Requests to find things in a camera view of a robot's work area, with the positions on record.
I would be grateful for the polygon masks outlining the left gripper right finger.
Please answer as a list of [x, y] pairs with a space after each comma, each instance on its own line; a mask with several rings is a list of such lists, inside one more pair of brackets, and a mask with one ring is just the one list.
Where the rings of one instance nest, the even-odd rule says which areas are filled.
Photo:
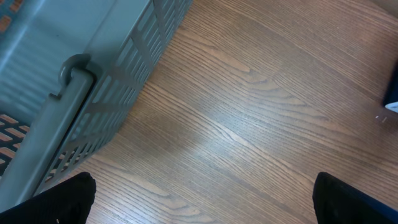
[[312, 199], [319, 224], [397, 223], [397, 210], [327, 172], [317, 175]]

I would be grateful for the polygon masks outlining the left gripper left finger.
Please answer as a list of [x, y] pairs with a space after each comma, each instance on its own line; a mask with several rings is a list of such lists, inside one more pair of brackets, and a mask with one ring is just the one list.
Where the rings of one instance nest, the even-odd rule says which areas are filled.
[[1, 224], [85, 224], [95, 201], [96, 181], [81, 172], [1, 213]]

